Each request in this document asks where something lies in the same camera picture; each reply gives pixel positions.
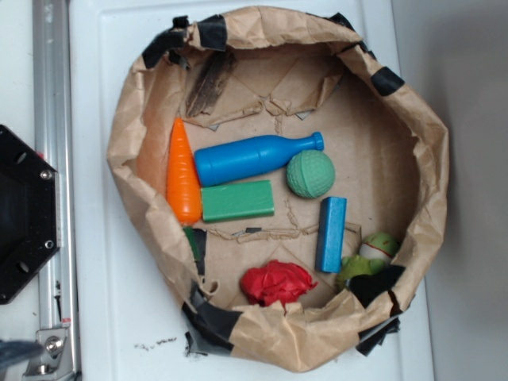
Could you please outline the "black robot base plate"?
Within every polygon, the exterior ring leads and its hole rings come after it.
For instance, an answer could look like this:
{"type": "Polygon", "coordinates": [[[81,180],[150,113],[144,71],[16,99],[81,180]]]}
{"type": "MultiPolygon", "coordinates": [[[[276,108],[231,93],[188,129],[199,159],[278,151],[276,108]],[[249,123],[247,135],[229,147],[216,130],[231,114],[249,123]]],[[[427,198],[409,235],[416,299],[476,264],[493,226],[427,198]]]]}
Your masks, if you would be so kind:
{"type": "Polygon", "coordinates": [[[60,248],[57,172],[1,126],[1,304],[12,302],[60,248]]]}

